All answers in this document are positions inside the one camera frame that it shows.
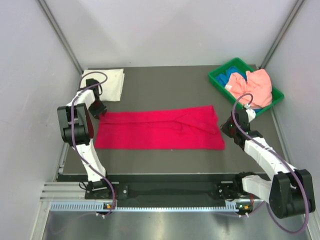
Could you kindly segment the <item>red t-shirt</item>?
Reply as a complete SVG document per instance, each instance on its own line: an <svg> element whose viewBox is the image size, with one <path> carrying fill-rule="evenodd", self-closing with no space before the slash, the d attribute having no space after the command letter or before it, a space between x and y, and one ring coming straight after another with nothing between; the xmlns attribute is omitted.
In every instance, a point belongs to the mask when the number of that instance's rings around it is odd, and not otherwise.
<svg viewBox="0 0 320 240"><path fill-rule="evenodd" d="M182 109L109 112L100 118L97 149L224 150L211 105Z"/></svg>

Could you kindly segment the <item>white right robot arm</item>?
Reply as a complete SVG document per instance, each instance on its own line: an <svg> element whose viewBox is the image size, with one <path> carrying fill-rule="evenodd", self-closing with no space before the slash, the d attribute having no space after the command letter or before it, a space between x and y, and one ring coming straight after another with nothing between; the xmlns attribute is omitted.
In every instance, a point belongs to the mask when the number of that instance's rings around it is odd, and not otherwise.
<svg viewBox="0 0 320 240"><path fill-rule="evenodd" d="M279 219L313 213L316 203L311 173L280 159L265 138L257 130L251 130L250 123L255 117L251 108L233 109L220 128L269 178L264 180L254 172L239 173L234 180L234 194L239 198L249 194L259 197Z"/></svg>

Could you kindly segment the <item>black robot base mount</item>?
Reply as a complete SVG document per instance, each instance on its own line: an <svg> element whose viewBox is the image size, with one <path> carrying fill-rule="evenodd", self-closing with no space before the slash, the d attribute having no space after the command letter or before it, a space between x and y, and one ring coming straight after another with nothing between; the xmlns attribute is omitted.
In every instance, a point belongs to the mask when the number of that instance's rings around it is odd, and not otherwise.
<svg viewBox="0 0 320 240"><path fill-rule="evenodd" d="M88 195L85 191L85 198L111 200L115 194L117 207L130 209L224 207L226 201L249 199L247 194L236 191L235 176L234 173L111 174L110 193L99 191Z"/></svg>

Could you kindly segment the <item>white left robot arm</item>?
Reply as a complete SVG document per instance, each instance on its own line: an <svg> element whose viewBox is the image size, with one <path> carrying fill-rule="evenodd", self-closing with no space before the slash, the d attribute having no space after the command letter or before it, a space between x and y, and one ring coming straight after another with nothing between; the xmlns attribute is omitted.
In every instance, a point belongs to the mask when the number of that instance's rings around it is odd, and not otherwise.
<svg viewBox="0 0 320 240"><path fill-rule="evenodd" d="M87 195L97 193L109 198L114 191L106 181L107 171L102 166L94 147L94 127L91 117L100 119L107 113L107 107L100 100L102 87L94 78L85 81L75 97L67 105L57 108L57 117L62 140L78 153L87 173L88 184L79 186Z"/></svg>

